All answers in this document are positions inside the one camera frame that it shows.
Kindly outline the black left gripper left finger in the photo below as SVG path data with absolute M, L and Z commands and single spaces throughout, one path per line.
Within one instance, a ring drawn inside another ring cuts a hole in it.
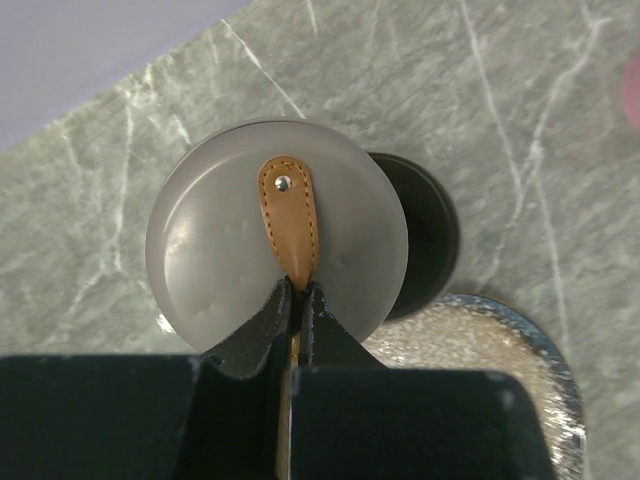
M 1 360 L 5 479 L 272 479 L 292 288 L 202 354 Z

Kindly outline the pink cup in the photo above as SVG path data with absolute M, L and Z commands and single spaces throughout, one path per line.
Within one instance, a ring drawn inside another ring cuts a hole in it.
M 640 56 L 637 55 L 626 70 L 623 82 L 623 103 L 631 125 L 640 129 Z

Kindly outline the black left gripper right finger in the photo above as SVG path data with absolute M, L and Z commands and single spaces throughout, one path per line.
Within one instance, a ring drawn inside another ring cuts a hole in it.
M 291 375 L 293 479 L 551 479 L 535 406 L 491 370 L 388 368 L 311 284 Z

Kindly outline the grey round lid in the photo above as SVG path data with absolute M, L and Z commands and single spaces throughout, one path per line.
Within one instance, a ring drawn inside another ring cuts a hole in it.
M 291 118 L 215 133 L 172 170 L 146 234 L 148 278 L 161 313 L 197 351 L 220 343 L 284 276 L 263 223 L 259 172 L 277 156 L 310 171 L 319 220 L 314 278 L 356 339 L 390 314 L 408 264 L 408 227 L 388 177 L 355 141 Z

